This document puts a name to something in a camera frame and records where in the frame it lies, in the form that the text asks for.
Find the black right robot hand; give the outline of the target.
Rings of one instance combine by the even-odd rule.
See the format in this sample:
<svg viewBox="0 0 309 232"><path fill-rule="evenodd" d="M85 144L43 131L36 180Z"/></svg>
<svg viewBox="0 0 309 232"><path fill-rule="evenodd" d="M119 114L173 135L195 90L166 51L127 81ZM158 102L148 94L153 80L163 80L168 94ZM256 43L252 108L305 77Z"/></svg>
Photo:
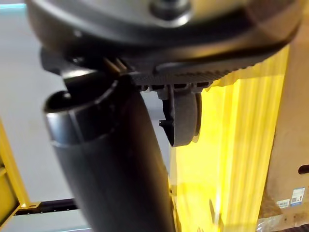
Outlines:
<svg viewBox="0 0 309 232"><path fill-rule="evenodd" d="M168 173L141 92L163 103L172 146L201 127L201 92L295 36L303 0L28 0L44 70L66 89L43 106L78 207L95 232L177 232Z"/></svg>

